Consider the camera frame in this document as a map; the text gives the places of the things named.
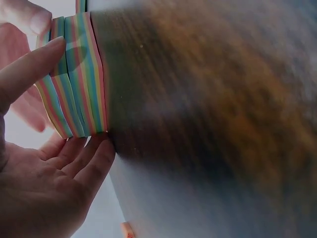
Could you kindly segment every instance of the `orange object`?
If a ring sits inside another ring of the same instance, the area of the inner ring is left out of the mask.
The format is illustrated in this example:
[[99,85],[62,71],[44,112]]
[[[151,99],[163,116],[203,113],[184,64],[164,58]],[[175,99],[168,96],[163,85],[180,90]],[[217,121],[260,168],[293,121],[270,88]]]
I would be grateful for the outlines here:
[[128,222],[121,223],[124,238],[135,238],[133,230]]

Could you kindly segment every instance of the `wooden surface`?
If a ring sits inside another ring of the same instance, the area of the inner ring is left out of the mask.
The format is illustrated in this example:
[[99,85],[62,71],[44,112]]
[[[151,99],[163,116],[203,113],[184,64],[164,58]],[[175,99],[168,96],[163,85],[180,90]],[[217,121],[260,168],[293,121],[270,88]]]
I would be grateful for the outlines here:
[[317,236],[317,2],[89,0],[138,238]]

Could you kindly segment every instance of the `rainbow striped paper stack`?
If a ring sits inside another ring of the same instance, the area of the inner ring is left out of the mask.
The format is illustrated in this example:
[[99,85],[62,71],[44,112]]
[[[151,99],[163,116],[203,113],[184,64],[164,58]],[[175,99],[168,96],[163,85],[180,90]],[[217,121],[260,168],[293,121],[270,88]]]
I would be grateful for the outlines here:
[[76,1],[80,13],[53,19],[51,30],[37,39],[37,47],[59,36],[67,43],[55,69],[36,83],[48,117],[64,139],[107,130],[103,66],[85,9],[84,0]]

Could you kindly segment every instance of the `white surface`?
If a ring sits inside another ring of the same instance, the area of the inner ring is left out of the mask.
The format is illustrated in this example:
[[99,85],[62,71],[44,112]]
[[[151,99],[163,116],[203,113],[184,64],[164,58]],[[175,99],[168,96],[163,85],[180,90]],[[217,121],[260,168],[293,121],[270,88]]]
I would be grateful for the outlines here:
[[[75,14],[75,0],[31,0],[53,13],[53,17]],[[30,48],[34,49],[35,38],[29,38]],[[26,148],[37,149],[52,135],[51,129],[37,133],[30,129],[11,111],[5,116],[5,139]],[[74,238],[122,238],[120,223],[123,214],[113,185],[108,176],[98,192],[84,225]]]

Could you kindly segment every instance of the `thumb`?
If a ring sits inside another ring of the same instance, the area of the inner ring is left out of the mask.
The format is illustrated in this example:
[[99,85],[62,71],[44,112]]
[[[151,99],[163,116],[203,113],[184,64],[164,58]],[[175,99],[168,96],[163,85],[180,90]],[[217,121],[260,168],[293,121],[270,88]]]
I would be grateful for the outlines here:
[[0,20],[25,34],[40,35],[51,26],[52,14],[28,0],[0,0]]
[[58,37],[0,71],[0,114],[5,114],[27,89],[49,74],[63,56],[65,46],[63,37]]

